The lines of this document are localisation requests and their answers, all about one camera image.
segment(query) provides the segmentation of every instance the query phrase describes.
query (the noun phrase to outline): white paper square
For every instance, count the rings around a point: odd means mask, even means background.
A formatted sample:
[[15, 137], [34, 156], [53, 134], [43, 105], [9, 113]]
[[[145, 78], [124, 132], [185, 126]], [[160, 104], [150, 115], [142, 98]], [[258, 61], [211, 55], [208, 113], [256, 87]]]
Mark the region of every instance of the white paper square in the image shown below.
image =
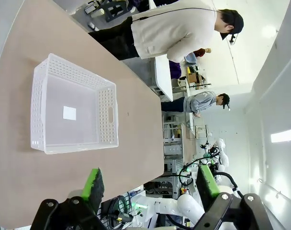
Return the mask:
[[63, 118], [67, 120], [74, 120], [77, 119], [77, 109], [64, 106]]

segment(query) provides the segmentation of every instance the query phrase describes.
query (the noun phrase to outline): rectangular light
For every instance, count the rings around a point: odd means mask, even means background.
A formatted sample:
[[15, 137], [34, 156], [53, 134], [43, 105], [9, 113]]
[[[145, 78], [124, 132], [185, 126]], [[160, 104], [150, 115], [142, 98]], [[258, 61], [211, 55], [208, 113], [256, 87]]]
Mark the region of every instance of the rectangular light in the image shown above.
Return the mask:
[[284, 142], [284, 141], [291, 141], [291, 129], [281, 132], [281, 133], [271, 134], [272, 143]]

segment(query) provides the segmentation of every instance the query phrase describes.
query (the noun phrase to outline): basket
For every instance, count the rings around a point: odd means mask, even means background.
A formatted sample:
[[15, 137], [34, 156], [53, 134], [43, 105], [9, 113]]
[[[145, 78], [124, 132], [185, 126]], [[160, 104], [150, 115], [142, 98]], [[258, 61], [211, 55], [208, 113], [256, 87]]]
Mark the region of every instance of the basket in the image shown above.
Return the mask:
[[31, 147], [55, 154], [117, 146], [116, 85], [49, 54], [34, 70]]

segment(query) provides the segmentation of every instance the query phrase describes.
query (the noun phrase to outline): screw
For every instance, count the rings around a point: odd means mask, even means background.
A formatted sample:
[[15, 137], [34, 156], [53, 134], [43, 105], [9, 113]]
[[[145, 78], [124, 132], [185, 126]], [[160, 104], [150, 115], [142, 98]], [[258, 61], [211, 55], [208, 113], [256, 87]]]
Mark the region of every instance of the screw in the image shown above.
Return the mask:
[[228, 195], [227, 194], [223, 194], [221, 197], [222, 197], [223, 200], [227, 200], [228, 199]]
[[254, 200], [254, 197], [252, 197], [251, 195], [249, 195], [249, 196], [247, 197], [247, 199], [248, 199], [249, 201], [253, 201], [253, 200]]

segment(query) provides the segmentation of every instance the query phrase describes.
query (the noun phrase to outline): perforated basket side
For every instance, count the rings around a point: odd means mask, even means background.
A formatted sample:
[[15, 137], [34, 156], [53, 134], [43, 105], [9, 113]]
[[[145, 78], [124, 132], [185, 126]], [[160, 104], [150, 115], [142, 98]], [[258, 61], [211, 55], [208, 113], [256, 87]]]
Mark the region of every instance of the perforated basket side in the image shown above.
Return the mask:
[[118, 110], [115, 85], [99, 91], [99, 108], [99, 142], [103, 145], [118, 145]]
[[99, 75], [94, 74], [54, 54], [49, 54], [48, 62], [49, 74], [54, 74], [60, 78], [86, 85], [94, 90], [98, 90], [112, 84], [112, 82], [100, 77]]
[[41, 116], [42, 90], [47, 73], [46, 59], [34, 69], [32, 99], [31, 99], [31, 147], [45, 150], [44, 124]]

